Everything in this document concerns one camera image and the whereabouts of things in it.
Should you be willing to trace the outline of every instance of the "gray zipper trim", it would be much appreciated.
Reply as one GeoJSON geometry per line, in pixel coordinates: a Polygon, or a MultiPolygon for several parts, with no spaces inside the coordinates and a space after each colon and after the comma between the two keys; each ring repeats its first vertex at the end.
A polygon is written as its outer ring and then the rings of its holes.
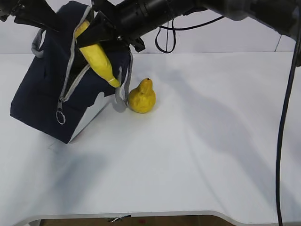
{"type": "MultiPolygon", "coordinates": [[[[69,80],[69,75],[70,75],[70,71],[71,71],[71,68],[72,68],[72,64],[73,64],[73,61],[74,61],[74,55],[75,55],[75,43],[76,43],[76,38],[75,38],[75,32],[77,31],[77,29],[81,26],[81,24],[85,21],[86,17],[88,16],[88,14],[90,13],[91,11],[91,7],[87,7],[86,10],[85,10],[85,13],[83,15],[83,17],[81,18],[79,24],[76,26],[76,28],[74,29],[73,31],[73,38],[72,38],[72,43],[71,43],[71,47],[70,47],[70,59],[69,59],[69,62],[67,64],[67,70],[66,70],[66,77],[65,77],[65,81],[64,81],[64,86],[63,86],[63,89],[62,89],[62,92],[60,94],[60,97],[58,99],[58,103],[57,103],[57,111],[56,111],[56,119],[58,121],[58,123],[60,123],[61,125],[64,125],[66,123],[66,117],[63,113],[63,102],[65,102],[65,99],[64,99],[64,95],[65,95],[65,92],[66,92],[66,89],[67,89],[67,84],[68,84],[68,80],[69,80]]],[[[73,91],[75,90],[76,86],[74,86],[73,84],[71,85],[71,88],[73,88],[73,91]]]]}
{"type": "Polygon", "coordinates": [[[78,74],[78,76],[76,77],[76,79],[74,80],[74,82],[72,83],[72,85],[70,86],[68,92],[66,93],[66,95],[63,97],[63,102],[67,102],[69,100],[69,98],[71,97],[72,93],[74,92],[74,90],[76,89],[77,85],[79,84],[79,82],[81,81],[81,79],[84,77],[85,73],[91,68],[90,65],[87,65],[84,67],[84,69],[78,74]]]}
{"type": "Polygon", "coordinates": [[[79,24],[76,26],[76,28],[73,31],[73,39],[72,39],[72,44],[71,44],[71,48],[70,48],[71,55],[70,55],[70,59],[69,59],[68,65],[67,65],[65,82],[64,82],[64,86],[63,86],[62,92],[60,94],[60,98],[62,98],[64,96],[64,94],[65,94],[65,91],[66,91],[66,88],[67,88],[67,84],[68,84],[69,75],[70,75],[70,71],[71,71],[71,68],[72,68],[73,61],[74,61],[74,55],[75,55],[75,49],[74,48],[75,48],[75,42],[76,42],[75,32],[81,26],[81,24],[85,21],[86,17],[90,13],[90,11],[91,11],[91,7],[87,7],[86,10],[85,10],[85,13],[83,15],[83,17],[81,18],[81,20],[79,22],[79,24]]]}

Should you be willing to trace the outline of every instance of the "gray handle loop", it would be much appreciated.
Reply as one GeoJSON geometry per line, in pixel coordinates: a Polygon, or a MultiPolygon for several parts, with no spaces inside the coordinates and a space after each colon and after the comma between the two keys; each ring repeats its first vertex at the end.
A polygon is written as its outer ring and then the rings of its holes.
{"type": "Polygon", "coordinates": [[[44,33],[44,29],[39,29],[36,37],[34,38],[32,42],[32,53],[37,57],[37,58],[43,58],[44,56],[44,51],[40,50],[40,45],[42,42],[42,35],[44,33]]]}
{"type": "MultiPolygon", "coordinates": [[[[125,98],[122,99],[120,96],[121,87],[116,88],[116,91],[115,91],[116,102],[119,106],[121,106],[123,108],[122,111],[125,111],[127,109],[127,99],[128,99],[129,88],[130,88],[130,83],[131,83],[131,79],[132,79],[132,70],[133,70],[133,54],[130,52],[130,64],[128,66],[127,81],[124,84],[125,98]]],[[[119,68],[118,81],[120,83],[122,81],[122,67],[119,68]]]]}

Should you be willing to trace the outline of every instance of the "black cable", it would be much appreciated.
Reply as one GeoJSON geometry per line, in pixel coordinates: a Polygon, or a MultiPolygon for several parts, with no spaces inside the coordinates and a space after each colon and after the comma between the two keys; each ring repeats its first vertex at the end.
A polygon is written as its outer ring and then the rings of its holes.
{"type": "Polygon", "coordinates": [[[293,87],[293,80],[295,77],[295,71],[297,66],[297,58],[300,54],[300,46],[301,46],[301,0],[298,0],[298,8],[299,8],[299,21],[298,21],[298,35],[295,50],[293,53],[292,66],[288,78],[288,84],[285,92],[285,99],[283,103],[283,109],[281,113],[281,120],[279,125],[278,132],[278,141],[277,141],[277,155],[276,155],[276,206],[277,206],[277,216],[279,226],[283,226],[282,223],[282,215],[281,215],[281,204],[280,204],[280,163],[281,163],[281,151],[282,151],[282,141],[283,141],[283,132],[285,127],[285,120],[287,115],[288,104],[290,101],[290,96],[293,87]]]}
{"type": "Polygon", "coordinates": [[[214,20],[211,20],[211,21],[208,21],[206,23],[203,23],[203,24],[199,24],[199,25],[196,25],[196,26],[192,26],[192,27],[184,27],[184,28],[169,28],[169,27],[165,27],[165,26],[160,26],[160,28],[162,29],[166,29],[166,30],[170,30],[170,31],[177,31],[177,32],[180,32],[180,31],[188,31],[188,30],[192,30],[192,29],[196,29],[196,28],[199,28],[199,27],[203,27],[203,26],[206,26],[206,25],[209,25],[209,24],[213,24],[214,22],[216,21],[219,21],[221,19],[225,18],[224,16],[220,16],[219,18],[216,18],[214,20]]]}
{"type": "Polygon", "coordinates": [[[200,27],[203,27],[203,26],[206,26],[206,25],[209,25],[209,24],[212,24],[216,21],[219,21],[221,19],[223,19],[224,16],[221,16],[219,18],[216,18],[214,20],[211,20],[209,22],[206,22],[206,23],[203,23],[203,24],[199,24],[199,25],[196,25],[196,26],[192,26],[192,27],[185,27],[185,28],[175,28],[174,27],[174,19],[172,21],[172,27],[169,28],[169,27],[165,27],[165,26],[160,26],[159,27],[159,32],[155,38],[155,45],[157,47],[158,50],[160,50],[162,53],[166,53],[166,54],[169,54],[169,53],[172,53],[176,47],[176,31],[188,31],[188,30],[192,30],[192,29],[196,29],[196,28],[200,28],[200,27]],[[173,48],[171,51],[168,51],[167,49],[166,50],[163,50],[160,46],[159,46],[159,43],[158,43],[158,37],[161,33],[161,29],[165,29],[165,30],[168,30],[168,31],[173,31],[173,37],[174,37],[174,44],[173,44],[173,48]]]}
{"type": "MultiPolygon", "coordinates": [[[[172,26],[172,28],[174,28],[174,19],[173,19],[173,21],[172,21],[171,26],[172,26]]],[[[175,49],[175,46],[176,46],[176,44],[177,44],[176,31],[175,31],[175,30],[172,30],[172,31],[173,31],[173,36],[174,36],[174,45],[173,45],[172,50],[167,51],[167,50],[162,49],[162,48],[159,46],[159,43],[158,43],[158,37],[159,37],[159,35],[160,35],[160,33],[161,33],[161,27],[159,27],[159,32],[158,32],[158,34],[157,34],[157,36],[156,36],[156,38],[155,38],[155,45],[156,45],[157,49],[160,50],[162,53],[169,54],[169,53],[172,53],[172,52],[174,51],[174,49],[175,49]]]]}

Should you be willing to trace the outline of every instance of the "dark blue bag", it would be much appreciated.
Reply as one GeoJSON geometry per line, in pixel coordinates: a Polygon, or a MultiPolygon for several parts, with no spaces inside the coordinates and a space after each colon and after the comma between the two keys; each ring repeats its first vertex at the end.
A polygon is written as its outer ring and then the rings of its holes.
{"type": "MultiPolygon", "coordinates": [[[[71,1],[57,14],[65,22],[62,32],[47,31],[41,48],[40,30],[34,43],[34,58],[11,104],[10,115],[21,122],[69,143],[101,111],[115,89],[99,77],[76,46],[74,31],[94,17],[91,7],[71,1]]],[[[113,75],[124,84],[126,96],[131,78],[132,55],[128,46],[103,48],[113,75]]]]}

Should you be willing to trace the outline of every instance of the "banana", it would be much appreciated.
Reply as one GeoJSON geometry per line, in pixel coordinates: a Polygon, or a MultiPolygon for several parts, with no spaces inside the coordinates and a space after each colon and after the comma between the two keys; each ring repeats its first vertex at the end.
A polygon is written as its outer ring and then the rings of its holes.
{"type": "MultiPolygon", "coordinates": [[[[78,38],[88,27],[90,22],[85,20],[84,23],[76,30],[75,37],[78,38]]],[[[111,63],[100,44],[94,44],[80,48],[84,58],[88,61],[93,71],[99,77],[106,80],[111,86],[120,87],[119,81],[113,76],[111,63]]]]}

